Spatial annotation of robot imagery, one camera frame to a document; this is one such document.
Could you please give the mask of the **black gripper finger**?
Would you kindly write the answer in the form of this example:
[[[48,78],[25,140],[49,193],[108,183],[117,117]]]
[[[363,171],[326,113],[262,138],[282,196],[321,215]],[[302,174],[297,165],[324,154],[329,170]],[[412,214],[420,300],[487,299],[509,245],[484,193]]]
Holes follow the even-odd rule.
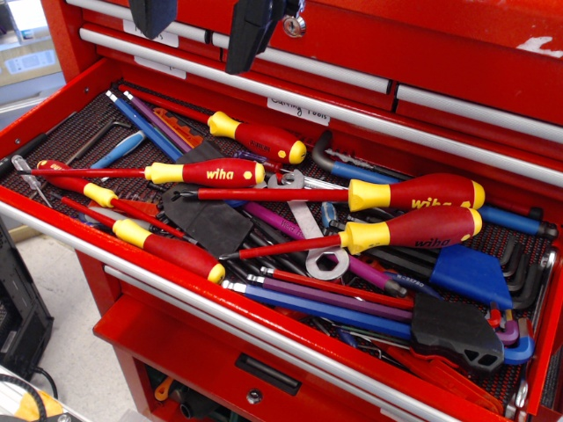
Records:
[[[256,57],[265,51],[277,23],[284,16],[285,1],[242,0],[233,8],[226,72],[248,71]]]
[[[177,0],[129,0],[128,5],[135,26],[150,40],[174,22],[178,13]]]

